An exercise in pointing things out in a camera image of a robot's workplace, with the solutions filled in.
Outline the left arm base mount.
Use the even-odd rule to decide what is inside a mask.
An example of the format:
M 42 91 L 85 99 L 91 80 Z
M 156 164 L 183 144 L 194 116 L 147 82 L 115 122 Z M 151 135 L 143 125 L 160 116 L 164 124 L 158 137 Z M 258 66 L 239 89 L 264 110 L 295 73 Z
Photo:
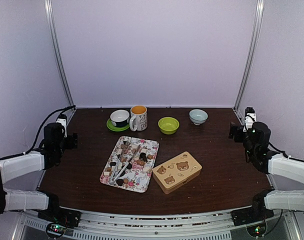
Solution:
M 57 223 L 64 227 L 76 228 L 79 226 L 81 212 L 58 207 L 56 209 L 37 210 L 37 217 L 48 222 Z

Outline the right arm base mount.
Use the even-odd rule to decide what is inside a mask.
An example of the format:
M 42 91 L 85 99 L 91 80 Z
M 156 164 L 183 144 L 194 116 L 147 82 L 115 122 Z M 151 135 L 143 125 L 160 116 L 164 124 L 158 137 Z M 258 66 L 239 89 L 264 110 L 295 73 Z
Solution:
M 274 211 L 266 209 L 265 207 L 250 206 L 242 209 L 233 210 L 231 213 L 233 224 L 235 227 L 248 225 L 255 222 L 264 221 L 272 218 Z

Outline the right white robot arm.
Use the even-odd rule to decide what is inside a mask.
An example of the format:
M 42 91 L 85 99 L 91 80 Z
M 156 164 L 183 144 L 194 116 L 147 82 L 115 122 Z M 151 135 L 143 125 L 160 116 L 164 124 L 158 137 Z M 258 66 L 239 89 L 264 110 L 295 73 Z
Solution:
M 272 181 L 271 189 L 263 190 L 252 199 L 248 216 L 253 221 L 272 210 L 304 213 L 304 160 L 273 147 L 270 136 L 271 130 L 263 122 L 230 123 L 228 137 L 243 145 L 246 162 Z

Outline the bear print tin lid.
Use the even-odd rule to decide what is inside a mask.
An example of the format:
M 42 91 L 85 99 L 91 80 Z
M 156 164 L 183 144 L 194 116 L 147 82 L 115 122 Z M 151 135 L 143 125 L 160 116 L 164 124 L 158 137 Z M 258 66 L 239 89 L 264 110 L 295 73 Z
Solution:
M 188 151 L 185 151 L 154 167 L 152 176 L 155 174 L 168 189 L 201 171 L 202 168 L 202 165 Z

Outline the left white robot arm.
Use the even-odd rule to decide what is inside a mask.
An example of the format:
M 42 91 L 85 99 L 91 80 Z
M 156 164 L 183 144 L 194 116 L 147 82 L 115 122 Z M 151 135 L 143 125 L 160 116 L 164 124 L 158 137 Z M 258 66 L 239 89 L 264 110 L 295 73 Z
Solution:
M 43 140 L 37 148 L 0 158 L 0 215 L 10 211 L 44 211 L 53 222 L 64 218 L 57 195 L 37 190 L 45 170 L 56 167 L 66 150 L 76 149 L 78 135 L 67 134 L 59 122 L 43 129 Z

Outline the tan chocolate tin box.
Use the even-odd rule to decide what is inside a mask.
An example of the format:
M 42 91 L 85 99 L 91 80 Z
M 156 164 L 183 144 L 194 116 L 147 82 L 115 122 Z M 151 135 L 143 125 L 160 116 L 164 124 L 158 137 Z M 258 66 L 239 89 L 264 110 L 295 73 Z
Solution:
M 165 193 L 165 194 L 169 194 L 174 192 L 175 190 L 183 187 L 185 184 L 189 183 L 190 181 L 192 181 L 193 179 L 195 179 L 196 177 L 198 177 L 200 175 L 201 171 L 196 172 L 195 174 L 187 177 L 184 181 L 182 181 L 181 183 L 172 185 L 172 187 L 170 188 L 166 188 L 162 182 L 156 177 L 155 174 L 153 174 L 153 179 L 156 181 L 156 183 L 158 184 L 158 186 L 161 188 L 161 190 Z

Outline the metal tongs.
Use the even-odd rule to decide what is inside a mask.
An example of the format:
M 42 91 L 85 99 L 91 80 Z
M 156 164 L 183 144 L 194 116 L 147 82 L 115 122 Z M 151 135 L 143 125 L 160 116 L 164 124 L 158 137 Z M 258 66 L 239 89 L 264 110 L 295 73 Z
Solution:
M 127 160 L 127 162 L 124 164 L 124 166 L 122 167 L 122 169 L 119 170 L 119 172 L 117 173 L 117 175 L 115 175 L 113 178 L 110 179 L 110 184 L 114 184 L 116 182 L 116 180 L 126 170 L 127 166 L 130 164 L 130 162 L 136 157 L 136 155 L 140 151 L 140 148 L 141 148 L 141 144 L 137 146 L 137 148 L 136 148 L 135 152 L 133 153 L 133 155 Z

